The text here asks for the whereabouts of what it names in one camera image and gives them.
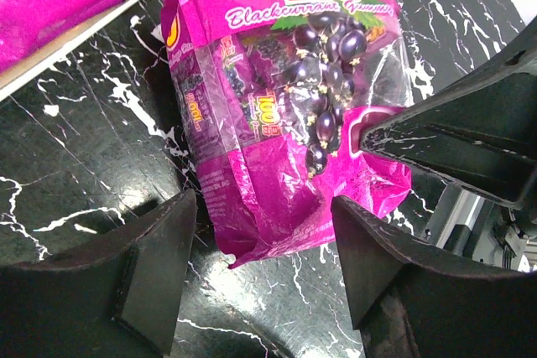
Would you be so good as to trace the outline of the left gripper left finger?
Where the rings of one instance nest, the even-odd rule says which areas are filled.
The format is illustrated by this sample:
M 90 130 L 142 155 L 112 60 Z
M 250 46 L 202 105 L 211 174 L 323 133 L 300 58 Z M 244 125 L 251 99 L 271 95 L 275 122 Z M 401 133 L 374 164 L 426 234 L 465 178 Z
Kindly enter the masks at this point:
M 2 266 L 2 356 L 169 355 L 196 214 L 188 190 L 43 261 Z

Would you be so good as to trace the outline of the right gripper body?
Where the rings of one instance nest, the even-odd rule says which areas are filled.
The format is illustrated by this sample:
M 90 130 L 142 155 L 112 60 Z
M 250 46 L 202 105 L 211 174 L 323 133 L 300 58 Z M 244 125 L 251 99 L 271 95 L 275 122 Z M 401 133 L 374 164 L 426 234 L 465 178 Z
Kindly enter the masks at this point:
M 443 191 L 419 238 L 490 266 L 536 269 L 536 210 L 496 205 L 454 185 Z

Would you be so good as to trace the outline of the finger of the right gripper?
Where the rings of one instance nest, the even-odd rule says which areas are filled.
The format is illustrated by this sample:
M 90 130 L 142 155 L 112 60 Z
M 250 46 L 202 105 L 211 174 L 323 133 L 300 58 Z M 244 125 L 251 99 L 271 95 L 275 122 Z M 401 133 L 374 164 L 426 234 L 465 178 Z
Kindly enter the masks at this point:
M 536 206 L 536 23 L 472 73 L 360 137 L 498 205 Z

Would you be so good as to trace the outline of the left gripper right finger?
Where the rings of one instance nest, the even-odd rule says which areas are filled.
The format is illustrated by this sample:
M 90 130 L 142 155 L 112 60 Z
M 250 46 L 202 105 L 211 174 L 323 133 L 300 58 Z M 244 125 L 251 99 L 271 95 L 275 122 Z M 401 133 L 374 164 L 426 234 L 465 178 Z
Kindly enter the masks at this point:
M 460 257 L 331 202 L 352 327 L 368 357 L 533 357 L 536 276 Z

